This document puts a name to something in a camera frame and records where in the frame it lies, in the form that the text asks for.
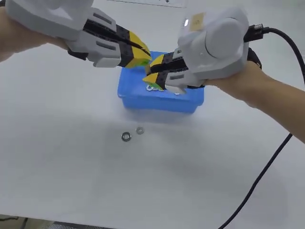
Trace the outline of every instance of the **sticker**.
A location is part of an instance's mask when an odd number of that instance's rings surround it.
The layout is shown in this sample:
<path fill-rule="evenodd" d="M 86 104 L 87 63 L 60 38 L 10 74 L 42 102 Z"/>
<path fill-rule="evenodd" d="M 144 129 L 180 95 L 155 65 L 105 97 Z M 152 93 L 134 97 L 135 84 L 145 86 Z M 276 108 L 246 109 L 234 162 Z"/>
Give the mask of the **sticker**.
<path fill-rule="evenodd" d="M 158 89 L 158 88 L 152 87 L 152 86 L 150 86 L 150 85 L 147 85 L 147 86 L 146 86 L 146 90 L 149 91 L 149 92 L 151 92 L 151 91 L 164 92 L 163 90 L 160 90 L 160 89 Z"/>
<path fill-rule="evenodd" d="M 201 30 L 203 28 L 203 18 L 204 18 L 204 13 L 198 13 L 193 15 L 190 24 L 190 31 Z"/>

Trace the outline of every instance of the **small metal ring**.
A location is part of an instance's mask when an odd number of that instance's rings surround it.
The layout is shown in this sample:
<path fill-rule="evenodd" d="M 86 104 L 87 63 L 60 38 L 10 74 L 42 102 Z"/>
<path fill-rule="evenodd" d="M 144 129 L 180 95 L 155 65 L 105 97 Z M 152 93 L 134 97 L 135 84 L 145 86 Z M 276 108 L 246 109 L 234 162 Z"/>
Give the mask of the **small metal ring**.
<path fill-rule="evenodd" d="M 137 134 L 142 135 L 144 134 L 144 128 L 143 127 L 137 127 L 135 129 L 135 131 L 137 132 Z"/>
<path fill-rule="evenodd" d="M 152 91 L 153 89 L 152 89 L 151 86 L 147 85 L 147 86 L 146 86 L 146 90 L 150 92 L 150 91 Z"/>
<path fill-rule="evenodd" d="M 124 141 L 124 142 L 129 142 L 132 138 L 132 135 L 129 133 L 129 132 L 124 132 L 121 136 L 121 139 Z"/>

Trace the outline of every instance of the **white plastic casing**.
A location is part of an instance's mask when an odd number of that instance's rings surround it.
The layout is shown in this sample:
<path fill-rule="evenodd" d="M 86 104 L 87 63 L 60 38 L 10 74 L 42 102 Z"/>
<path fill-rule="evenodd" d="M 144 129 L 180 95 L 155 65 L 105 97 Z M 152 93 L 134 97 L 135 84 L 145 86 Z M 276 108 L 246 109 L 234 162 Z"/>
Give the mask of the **white plastic casing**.
<path fill-rule="evenodd" d="M 239 7 L 226 10 L 208 9 L 203 13 L 201 27 L 194 31 L 193 16 L 185 18 L 182 24 L 178 46 L 183 59 L 192 73 L 209 72 L 202 79 L 222 78 L 228 75 L 213 74 L 244 57 L 244 35 L 249 21 Z"/>

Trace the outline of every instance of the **cable connector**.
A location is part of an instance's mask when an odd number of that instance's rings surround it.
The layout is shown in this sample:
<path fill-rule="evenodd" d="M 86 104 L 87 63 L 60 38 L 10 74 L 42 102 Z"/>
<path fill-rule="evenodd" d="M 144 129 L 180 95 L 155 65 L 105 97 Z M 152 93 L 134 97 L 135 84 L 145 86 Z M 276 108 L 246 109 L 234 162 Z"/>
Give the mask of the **cable connector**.
<path fill-rule="evenodd" d="M 249 29 L 244 36 L 244 42 L 253 42 L 264 38 L 266 28 L 263 26 L 263 24 L 249 26 Z"/>

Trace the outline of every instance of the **forearm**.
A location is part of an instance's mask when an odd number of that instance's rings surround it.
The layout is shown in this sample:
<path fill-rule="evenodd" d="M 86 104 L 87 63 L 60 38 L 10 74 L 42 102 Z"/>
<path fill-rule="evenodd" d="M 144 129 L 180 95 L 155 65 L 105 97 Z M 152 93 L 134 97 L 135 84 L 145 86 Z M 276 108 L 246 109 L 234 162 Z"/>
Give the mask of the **forearm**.
<path fill-rule="evenodd" d="M 305 143 L 305 92 L 274 79 L 254 90 L 249 103 Z"/>
<path fill-rule="evenodd" d="M 17 52 L 51 43 L 67 48 L 64 41 L 31 31 L 8 17 L 0 7 L 0 62 Z"/>

